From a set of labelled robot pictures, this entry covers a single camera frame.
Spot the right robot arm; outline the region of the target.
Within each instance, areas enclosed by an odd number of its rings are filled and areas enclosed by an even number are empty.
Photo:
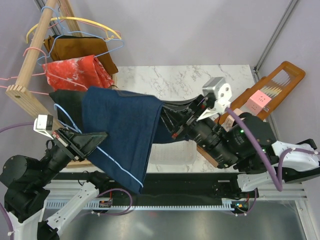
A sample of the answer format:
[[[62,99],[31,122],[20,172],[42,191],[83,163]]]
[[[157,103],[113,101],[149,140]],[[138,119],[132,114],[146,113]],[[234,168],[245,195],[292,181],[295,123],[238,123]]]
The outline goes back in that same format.
[[[320,175],[312,139],[298,144],[278,141],[269,123],[250,113],[236,115],[230,102],[213,94],[187,101],[167,101],[160,118],[175,140],[193,140],[219,169],[238,171],[229,191],[235,197],[274,183],[303,182]]]

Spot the black jeans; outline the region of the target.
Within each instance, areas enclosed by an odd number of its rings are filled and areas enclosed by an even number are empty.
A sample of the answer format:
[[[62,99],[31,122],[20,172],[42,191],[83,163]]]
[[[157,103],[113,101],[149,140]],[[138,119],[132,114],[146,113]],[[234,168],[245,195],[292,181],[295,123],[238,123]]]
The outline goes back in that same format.
[[[82,100],[85,94],[85,91],[62,89],[49,93],[49,96],[54,103],[60,105],[69,114],[75,125],[82,132],[84,131],[82,120]]]

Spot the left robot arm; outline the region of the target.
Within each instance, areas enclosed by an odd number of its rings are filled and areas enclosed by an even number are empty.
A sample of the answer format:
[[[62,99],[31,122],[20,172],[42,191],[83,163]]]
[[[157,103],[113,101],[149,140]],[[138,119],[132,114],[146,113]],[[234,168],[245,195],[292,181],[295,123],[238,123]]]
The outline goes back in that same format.
[[[2,169],[0,181],[7,188],[4,206],[9,235],[12,240],[58,240],[69,223],[95,197],[104,197],[110,185],[99,172],[88,175],[80,190],[60,210],[42,220],[45,201],[50,191],[45,189],[73,160],[85,160],[106,138],[106,132],[77,133],[65,128],[54,130],[41,160],[15,155]]]

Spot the dark blue jeans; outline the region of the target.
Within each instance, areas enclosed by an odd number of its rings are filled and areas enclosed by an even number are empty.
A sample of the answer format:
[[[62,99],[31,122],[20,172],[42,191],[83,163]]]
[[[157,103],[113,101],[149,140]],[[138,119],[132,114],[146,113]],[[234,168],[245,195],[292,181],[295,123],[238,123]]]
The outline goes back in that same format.
[[[153,95],[90,87],[82,99],[83,132],[106,132],[88,157],[126,189],[143,188],[153,144],[174,143],[161,121],[164,102]]]

